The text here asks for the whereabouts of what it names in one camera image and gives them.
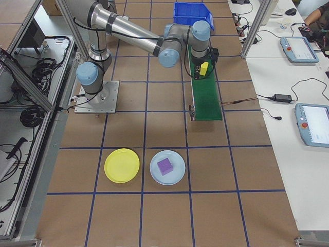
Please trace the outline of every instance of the purple cube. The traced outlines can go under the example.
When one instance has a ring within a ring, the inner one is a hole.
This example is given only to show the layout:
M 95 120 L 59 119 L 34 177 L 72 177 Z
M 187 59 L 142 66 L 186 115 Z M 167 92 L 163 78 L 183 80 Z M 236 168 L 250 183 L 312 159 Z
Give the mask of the purple cube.
M 161 172 L 162 176 L 164 176 L 167 173 L 173 171 L 173 169 L 174 169 L 168 158 L 165 158 L 164 160 L 159 161 L 158 162 L 158 167 L 160 169 L 160 172 Z

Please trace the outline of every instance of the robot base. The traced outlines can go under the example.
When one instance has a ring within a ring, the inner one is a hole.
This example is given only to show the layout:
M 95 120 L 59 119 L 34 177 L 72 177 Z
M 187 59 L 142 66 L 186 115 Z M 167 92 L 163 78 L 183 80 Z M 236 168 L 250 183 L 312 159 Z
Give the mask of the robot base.
M 77 104 L 82 104 L 75 107 L 75 113 L 77 114 L 99 114 L 99 113 L 115 113 L 118 99 L 119 91 L 119 81 L 104 81 L 104 88 L 109 91 L 109 95 L 104 102 L 100 104 L 93 103 L 97 100 L 96 97 L 90 101 L 90 103 L 85 103 L 87 99 L 85 97 L 78 98 Z M 81 87 L 79 94 L 84 94 L 85 91 Z

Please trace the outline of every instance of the green conveyor belt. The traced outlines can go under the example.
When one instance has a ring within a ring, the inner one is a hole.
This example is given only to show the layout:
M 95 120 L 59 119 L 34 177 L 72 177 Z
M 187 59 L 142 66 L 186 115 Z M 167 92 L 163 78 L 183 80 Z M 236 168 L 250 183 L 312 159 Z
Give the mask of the green conveyor belt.
M 191 47 L 189 47 L 190 71 L 193 75 L 194 64 L 191 57 Z M 212 70 L 211 60 L 207 62 L 209 62 L 209 66 L 206 76 Z M 223 120 L 214 71 L 206 79 L 195 80 L 191 78 L 191 80 L 195 120 Z

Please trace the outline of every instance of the power adapter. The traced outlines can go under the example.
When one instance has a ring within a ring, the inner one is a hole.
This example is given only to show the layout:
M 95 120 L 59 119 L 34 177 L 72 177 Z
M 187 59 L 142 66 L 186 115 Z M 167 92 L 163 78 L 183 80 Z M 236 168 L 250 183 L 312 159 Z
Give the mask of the power adapter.
M 272 97 L 267 97 L 267 98 L 276 102 L 283 102 L 283 103 L 291 103 L 293 101 L 291 95 L 286 95 L 286 94 L 274 94 Z

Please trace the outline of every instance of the plate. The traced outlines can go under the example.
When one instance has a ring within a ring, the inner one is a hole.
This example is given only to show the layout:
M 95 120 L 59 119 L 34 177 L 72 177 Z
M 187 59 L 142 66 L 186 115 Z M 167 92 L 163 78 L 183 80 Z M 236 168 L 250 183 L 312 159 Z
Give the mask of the plate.
M 126 183 L 133 179 L 139 170 L 137 154 L 127 148 L 117 149 L 105 161 L 104 171 L 114 183 Z
M 165 158 L 169 159 L 171 165 L 173 166 L 173 170 L 162 176 L 158 167 L 158 162 L 164 160 Z M 171 150 L 164 150 L 153 156 L 150 164 L 150 172 L 153 179 L 159 184 L 173 185 L 178 183 L 183 178 L 185 174 L 185 162 L 178 153 Z

